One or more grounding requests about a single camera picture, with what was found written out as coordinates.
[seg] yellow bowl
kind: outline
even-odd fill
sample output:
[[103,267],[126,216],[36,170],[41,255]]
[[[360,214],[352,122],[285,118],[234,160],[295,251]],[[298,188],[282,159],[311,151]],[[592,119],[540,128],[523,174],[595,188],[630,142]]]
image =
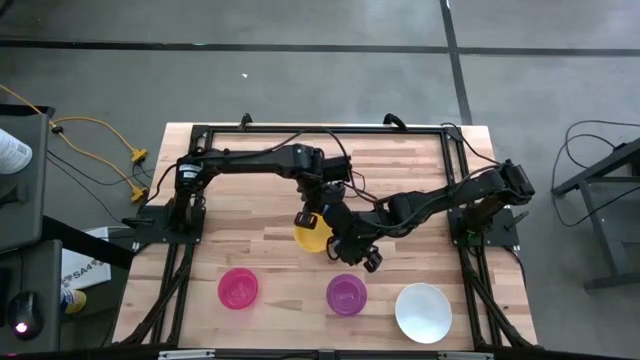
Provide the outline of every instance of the yellow bowl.
[[313,214],[318,221],[315,229],[306,229],[299,226],[293,228],[293,238],[305,251],[319,253],[325,251],[327,240],[333,236],[331,228],[324,222],[322,215]]

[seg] computer mouse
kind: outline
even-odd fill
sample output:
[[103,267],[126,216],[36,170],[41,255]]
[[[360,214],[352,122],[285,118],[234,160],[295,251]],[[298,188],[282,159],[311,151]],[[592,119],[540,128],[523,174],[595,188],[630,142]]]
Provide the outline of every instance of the computer mouse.
[[38,336],[42,331],[42,314],[36,293],[23,291],[14,296],[7,307],[7,321],[13,334],[21,340]]

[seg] gray floor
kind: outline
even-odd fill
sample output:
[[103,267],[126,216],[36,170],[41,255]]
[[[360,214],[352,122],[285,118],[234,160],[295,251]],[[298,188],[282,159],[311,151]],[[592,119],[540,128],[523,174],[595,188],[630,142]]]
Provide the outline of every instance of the gray floor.
[[[638,48],[634,0],[451,0],[464,46]],[[19,0],[0,37],[254,44],[446,45],[437,0]],[[551,167],[565,129],[585,119],[640,124],[639,58],[463,56],[473,123],[488,125],[499,159],[525,166],[538,190],[520,223],[521,256],[540,343],[550,349],[640,357],[640,286],[587,294],[606,274],[589,223],[567,229],[552,211]],[[116,52],[0,49],[0,83],[57,115],[109,121],[156,160],[169,121],[460,123],[448,55]],[[0,102],[15,102],[4,94]],[[614,143],[640,129],[584,126]],[[66,134],[128,167],[128,153],[103,129]],[[117,176],[51,138],[51,149],[105,180]],[[590,139],[572,146],[592,163],[609,152]],[[561,161],[558,180],[578,168]],[[48,169],[46,212],[80,228],[113,224],[84,190]],[[126,185],[87,184],[112,212],[131,216]],[[568,221],[579,198],[561,204]],[[108,321],[104,316],[101,324]]]

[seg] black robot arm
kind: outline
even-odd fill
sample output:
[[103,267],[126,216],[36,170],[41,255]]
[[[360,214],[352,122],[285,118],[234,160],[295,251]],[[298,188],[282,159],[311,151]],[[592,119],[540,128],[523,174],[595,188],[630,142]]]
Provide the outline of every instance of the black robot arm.
[[465,207],[458,227],[470,234],[481,233],[491,226],[493,216],[505,205],[524,205],[533,194],[522,167],[507,160],[452,186],[380,199],[370,212],[352,212],[343,201],[327,204],[323,217],[334,234],[329,241],[329,256],[350,265],[366,258],[364,267],[374,272],[382,256],[373,242],[381,237],[407,236],[432,214],[477,200],[481,201]]
[[[304,213],[319,213],[330,197],[344,196],[344,187],[334,184],[349,180],[349,158],[326,159],[322,149],[301,144],[269,151],[203,150],[188,154],[176,163],[175,196],[169,204],[169,227],[184,231],[191,224],[191,199],[220,174],[273,173],[297,182]],[[315,218],[296,216],[296,223],[314,227]]]
[[466,233],[480,233],[491,226],[493,216],[505,205],[526,204],[534,194],[522,168],[507,161],[451,186],[431,192],[398,193],[372,201],[371,211],[351,211],[344,202],[343,185],[352,179],[348,157],[325,159],[321,149],[301,144],[266,151],[200,149],[177,161],[176,192],[167,204],[169,228],[188,230],[192,225],[192,197],[215,176],[239,173],[274,173],[296,180],[304,206],[294,223],[314,228],[317,219],[312,213],[322,214],[333,232],[327,239],[329,257],[350,265],[366,258],[364,266],[369,272],[382,262],[373,245],[382,237],[407,236],[432,214],[465,204],[470,205],[465,207],[458,227]]

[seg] butcher block table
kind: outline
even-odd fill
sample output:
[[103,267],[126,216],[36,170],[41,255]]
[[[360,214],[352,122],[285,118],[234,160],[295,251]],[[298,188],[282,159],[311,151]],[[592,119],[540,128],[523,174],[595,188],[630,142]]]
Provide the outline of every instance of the butcher block table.
[[[152,194],[167,167],[186,154],[192,125],[167,124],[151,186]],[[462,129],[480,154],[493,157],[487,127],[465,126]],[[262,150],[289,136],[290,133],[223,133],[215,135],[213,146],[218,149]],[[401,133],[338,136],[352,156],[354,170],[366,177],[366,191],[378,197],[403,191],[431,191],[446,185],[438,136]],[[327,134],[305,134],[295,142],[322,148],[326,157],[342,155],[336,142]],[[453,143],[450,148],[454,168],[458,172]],[[466,153],[470,171],[487,165],[468,148]],[[172,170],[151,205],[164,205],[173,196],[173,180]],[[361,178],[356,176],[355,181],[358,187],[362,186]],[[348,190],[347,196],[350,195],[353,192]],[[378,240],[375,244],[379,246],[384,261],[378,271],[370,274],[362,264],[349,266],[333,262],[324,252],[312,254],[298,247],[293,238],[293,218],[302,208],[302,202],[293,180],[273,174],[223,174],[209,184],[205,197],[205,228],[193,258],[179,340],[181,348],[473,348],[460,261],[456,248],[451,245],[445,213],[434,214],[405,238]],[[353,210],[371,209],[371,205],[361,199],[346,201]],[[164,244],[153,244],[135,257],[114,341],[129,335],[158,297],[167,248]],[[527,293],[517,262],[502,248],[487,248],[486,256],[496,302],[524,338],[536,343]],[[243,310],[229,310],[218,299],[218,281],[233,267],[251,269],[259,281],[255,302]],[[341,317],[333,313],[327,304],[327,285],[340,274],[353,274],[366,285],[367,304],[357,316]],[[417,282],[436,286],[451,303],[451,330],[435,344],[413,342],[395,321],[394,306],[398,294],[407,285]],[[167,307],[163,340],[170,329],[174,300]],[[483,335],[490,341],[486,311],[478,296],[476,301]]]

